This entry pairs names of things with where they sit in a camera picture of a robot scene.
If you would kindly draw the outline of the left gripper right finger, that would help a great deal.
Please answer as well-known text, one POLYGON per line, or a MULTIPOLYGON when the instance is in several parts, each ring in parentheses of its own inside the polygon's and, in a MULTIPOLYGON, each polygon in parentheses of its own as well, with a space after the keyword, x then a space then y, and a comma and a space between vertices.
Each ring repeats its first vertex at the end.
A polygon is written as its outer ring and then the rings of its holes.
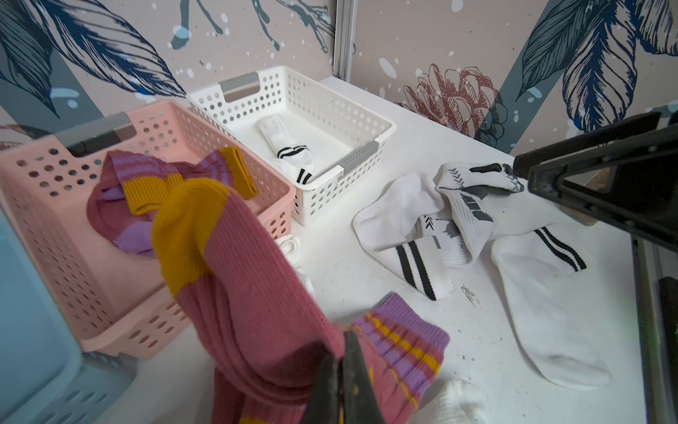
POLYGON ((345 424, 384 424, 358 335, 347 330, 342 360, 342 406, 345 424))

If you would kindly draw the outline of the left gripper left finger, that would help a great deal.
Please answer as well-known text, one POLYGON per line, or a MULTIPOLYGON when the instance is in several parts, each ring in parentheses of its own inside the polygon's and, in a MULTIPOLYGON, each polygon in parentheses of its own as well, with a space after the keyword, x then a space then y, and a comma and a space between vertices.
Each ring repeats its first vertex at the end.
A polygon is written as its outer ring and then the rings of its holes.
POLYGON ((339 424, 343 418, 343 365, 327 353, 319 366, 301 424, 339 424))

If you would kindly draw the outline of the purple yellow striped sock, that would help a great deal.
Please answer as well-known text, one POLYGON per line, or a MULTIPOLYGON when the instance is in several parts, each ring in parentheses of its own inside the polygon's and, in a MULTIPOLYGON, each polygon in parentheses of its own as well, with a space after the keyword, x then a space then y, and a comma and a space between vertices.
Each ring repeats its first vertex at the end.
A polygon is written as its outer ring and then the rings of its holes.
POLYGON ((448 334, 396 293, 348 327, 300 283, 245 201, 188 180, 160 206, 152 242, 162 276, 215 362, 215 423, 300 423, 323 357, 358 335, 385 423, 406 423, 441 370, 448 334))

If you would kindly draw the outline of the white sock two black stripes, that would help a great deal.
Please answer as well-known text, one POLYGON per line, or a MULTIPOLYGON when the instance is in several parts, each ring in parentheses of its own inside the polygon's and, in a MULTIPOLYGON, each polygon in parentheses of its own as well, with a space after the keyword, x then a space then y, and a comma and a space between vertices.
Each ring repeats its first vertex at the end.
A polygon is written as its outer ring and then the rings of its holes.
POLYGON ((298 141, 289 130, 287 121, 280 114, 261 118, 257 122, 265 141, 274 154, 275 159, 282 160, 291 166, 313 173, 316 161, 307 145, 298 141))

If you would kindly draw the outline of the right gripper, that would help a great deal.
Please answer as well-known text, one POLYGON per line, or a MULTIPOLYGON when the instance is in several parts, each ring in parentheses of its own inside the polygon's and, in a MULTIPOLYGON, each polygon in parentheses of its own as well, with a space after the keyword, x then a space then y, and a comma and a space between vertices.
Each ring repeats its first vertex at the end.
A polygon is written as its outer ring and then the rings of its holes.
POLYGON ((677 249, 677 118, 646 112, 518 155, 517 176, 543 199, 677 249))

